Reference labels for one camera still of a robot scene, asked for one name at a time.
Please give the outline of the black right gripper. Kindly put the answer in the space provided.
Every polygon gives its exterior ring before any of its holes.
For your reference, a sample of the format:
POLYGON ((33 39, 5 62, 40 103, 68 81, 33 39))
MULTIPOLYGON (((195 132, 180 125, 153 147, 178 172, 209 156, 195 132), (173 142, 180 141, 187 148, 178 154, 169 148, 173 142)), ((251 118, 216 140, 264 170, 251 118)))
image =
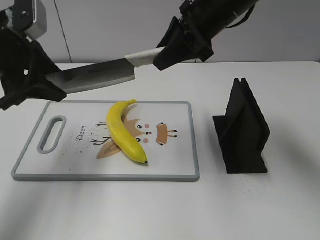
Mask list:
POLYGON ((181 18, 173 17, 170 25, 158 44, 163 50, 153 60, 153 65, 160 71, 184 61, 208 60, 213 54, 212 41, 203 31, 205 0, 185 0, 179 7, 181 18))

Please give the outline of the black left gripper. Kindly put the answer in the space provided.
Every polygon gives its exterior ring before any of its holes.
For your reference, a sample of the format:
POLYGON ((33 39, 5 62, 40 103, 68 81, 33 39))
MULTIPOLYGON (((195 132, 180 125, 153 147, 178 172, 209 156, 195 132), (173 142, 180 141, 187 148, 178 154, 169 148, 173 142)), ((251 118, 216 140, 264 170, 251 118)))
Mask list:
POLYGON ((27 99, 60 102, 67 94, 50 82, 46 75, 61 72, 37 41, 24 33, 0 28, 0 82, 4 111, 27 99))

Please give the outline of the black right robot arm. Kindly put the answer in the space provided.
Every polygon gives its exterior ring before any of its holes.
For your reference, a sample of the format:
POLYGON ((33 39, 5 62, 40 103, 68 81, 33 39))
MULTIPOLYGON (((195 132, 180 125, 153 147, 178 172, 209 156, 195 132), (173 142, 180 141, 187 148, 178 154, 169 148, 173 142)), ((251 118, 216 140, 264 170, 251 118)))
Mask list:
POLYGON ((204 63, 214 55, 212 39, 245 23, 256 4, 256 0, 185 0, 179 7, 181 16, 172 18, 157 46, 163 50, 153 65, 163 71, 193 59, 204 63))

